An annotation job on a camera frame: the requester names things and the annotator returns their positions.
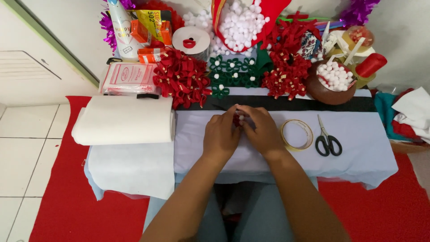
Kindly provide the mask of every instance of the scissors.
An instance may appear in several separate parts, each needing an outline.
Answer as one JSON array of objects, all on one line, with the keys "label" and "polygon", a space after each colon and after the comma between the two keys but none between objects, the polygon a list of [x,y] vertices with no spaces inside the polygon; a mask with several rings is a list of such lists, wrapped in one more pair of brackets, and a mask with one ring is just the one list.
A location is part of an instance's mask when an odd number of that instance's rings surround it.
[{"label": "scissors", "polygon": [[[318,120],[319,120],[319,125],[321,126],[321,135],[318,136],[315,140],[316,151],[322,156],[328,156],[330,153],[332,153],[334,156],[338,156],[342,154],[342,145],[339,142],[339,140],[336,139],[334,136],[329,135],[326,132],[326,129],[324,128],[324,125],[323,125],[323,121],[321,121],[321,118],[319,117],[319,115],[318,115]],[[322,153],[319,150],[318,143],[320,141],[322,142],[322,146],[324,147],[325,153]],[[335,142],[339,147],[339,151],[337,153],[335,153],[333,142]]]}]

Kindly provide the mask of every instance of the purple fringe decoration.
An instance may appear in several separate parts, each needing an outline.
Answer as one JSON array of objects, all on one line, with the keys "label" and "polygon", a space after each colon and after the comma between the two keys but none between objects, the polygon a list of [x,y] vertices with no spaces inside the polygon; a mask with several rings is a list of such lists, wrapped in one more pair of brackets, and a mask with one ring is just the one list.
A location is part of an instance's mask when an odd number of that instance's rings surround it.
[{"label": "purple fringe decoration", "polygon": [[362,26],[369,22],[367,15],[372,12],[373,7],[381,0],[351,0],[351,5],[348,9],[341,13],[340,21],[344,27],[354,25]]},{"label": "purple fringe decoration", "polygon": [[[125,10],[134,9],[136,5],[131,2],[131,0],[119,0],[121,4],[124,6]],[[112,49],[112,52],[115,52],[117,49],[117,40],[115,39],[114,26],[112,25],[112,20],[107,16],[104,12],[101,12],[103,17],[100,20],[101,28],[106,30],[106,38],[103,39],[104,42],[107,42]]]}]

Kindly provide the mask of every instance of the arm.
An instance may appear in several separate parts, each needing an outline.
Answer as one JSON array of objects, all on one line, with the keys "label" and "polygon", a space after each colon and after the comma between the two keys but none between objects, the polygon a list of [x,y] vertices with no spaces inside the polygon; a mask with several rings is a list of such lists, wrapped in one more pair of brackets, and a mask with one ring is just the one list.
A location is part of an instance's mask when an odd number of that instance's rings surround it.
[{"label": "arm", "polygon": [[202,157],[193,165],[149,224],[143,241],[195,241],[216,177],[237,148],[240,129],[231,130],[236,106],[206,125]]},{"label": "arm", "polygon": [[286,215],[297,241],[349,241],[339,219],[313,186],[294,157],[285,149],[280,132],[264,108],[240,105],[256,129],[242,122],[251,144],[266,159],[275,177]]}]

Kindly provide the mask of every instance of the white tile floor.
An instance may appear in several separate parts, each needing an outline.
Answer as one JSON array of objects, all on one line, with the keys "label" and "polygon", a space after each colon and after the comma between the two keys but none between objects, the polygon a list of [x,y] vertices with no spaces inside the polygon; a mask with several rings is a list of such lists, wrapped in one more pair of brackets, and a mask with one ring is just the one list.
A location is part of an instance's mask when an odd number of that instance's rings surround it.
[{"label": "white tile floor", "polygon": [[70,105],[0,113],[0,242],[27,242],[70,116]]}]

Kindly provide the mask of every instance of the black scissor handle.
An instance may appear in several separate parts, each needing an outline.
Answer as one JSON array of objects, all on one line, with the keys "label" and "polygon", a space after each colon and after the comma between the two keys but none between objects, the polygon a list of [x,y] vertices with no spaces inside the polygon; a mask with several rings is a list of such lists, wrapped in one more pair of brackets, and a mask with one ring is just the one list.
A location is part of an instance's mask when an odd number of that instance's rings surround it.
[{"label": "black scissor handle", "polygon": [[[340,154],[342,154],[342,145],[339,142],[339,140],[336,139],[334,136],[331,136],[331,135],[327,136],[327,139],[329,140],[329,149],[330,149],[330,152],[334,156],[339,156]],[[335,142],[338,145],[338,147],[339,147],[339,151],[337,153],[335,153],[335,147],[333,146],[333,142]]]},{"label": "black scissor handle", "polygon": [[[319,150],[319,147],[318,147],[318,143],[319,142],[322,142],[322,146],[324,147],[324,151],[325,151],[325,153],[322,153],[320,150]],[[325,139],[325,137],[324,136],[318,136],[317,138],[316,138],[316,140],[315,140],[315,148],[316,148],[316,151],[320,154],[320,155],[322,155],[322,156],[328,156],[329,154],[330,154],[330,150],[329,150],[329,146],[327,145],[327,142],[326,142],[326,139]]]}]

